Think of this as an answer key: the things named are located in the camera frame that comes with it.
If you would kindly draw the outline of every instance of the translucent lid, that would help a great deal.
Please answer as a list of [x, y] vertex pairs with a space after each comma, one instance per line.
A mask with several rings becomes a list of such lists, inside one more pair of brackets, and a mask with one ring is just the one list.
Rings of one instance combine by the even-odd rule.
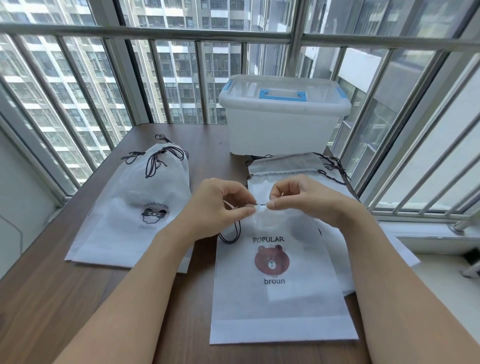
[[220, 93], [224, 108], [287, 114], [345, 116], [351, 104], [330, 80], [237, 74]]

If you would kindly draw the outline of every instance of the panda graphic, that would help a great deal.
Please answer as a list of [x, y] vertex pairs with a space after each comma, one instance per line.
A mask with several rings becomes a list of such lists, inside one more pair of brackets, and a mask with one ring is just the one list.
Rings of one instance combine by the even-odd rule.
[[142, 220], [146, 224], [155, 224], [163, 219], [167, 215], [166, 210], [154, 211], [150, 208], [146, 208], [142, 212]]

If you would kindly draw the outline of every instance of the cartoon character print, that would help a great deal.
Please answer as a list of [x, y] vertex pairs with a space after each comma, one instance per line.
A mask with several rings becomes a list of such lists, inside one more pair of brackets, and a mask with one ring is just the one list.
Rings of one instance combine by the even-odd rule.
[[142, 212], [142, 220], [146, 224], [155, 224], [165, 217], [167, 214], [166, 210], [154, 211], [150, 208], [146, 208]]
[[288, 269], [290, 258], [281, 245], [275, 245], [275, 248], [260, 245], [255, 256], [255, 265], [264, 274], [278, 276]]

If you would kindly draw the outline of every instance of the white storage box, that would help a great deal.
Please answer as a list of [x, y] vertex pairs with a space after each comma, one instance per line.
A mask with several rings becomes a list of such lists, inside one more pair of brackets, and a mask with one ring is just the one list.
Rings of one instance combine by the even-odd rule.
[[351, 104], [330, 80], [237, 74], [220, 93], [230, 151], [264, 156], [323, 153]]

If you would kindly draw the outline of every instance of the wooden table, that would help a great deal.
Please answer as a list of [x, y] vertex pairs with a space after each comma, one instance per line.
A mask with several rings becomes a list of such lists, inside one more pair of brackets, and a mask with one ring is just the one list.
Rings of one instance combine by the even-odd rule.
[[[190, 153], [192, 190], [218, 177], [246, 183], [246, 157], [229, 152], [223, 125], [134, 127], [0, 281], [0, 363], [50, 364], [128, 273], [65, 262], [83, 219], [131, 151], [164, 133]], [[370, 363], [356, 296], [346, 297], [360, 340], [209, 345], [216, 238], [195, 243], [188, 274], [177, 274], [154, 363]]]

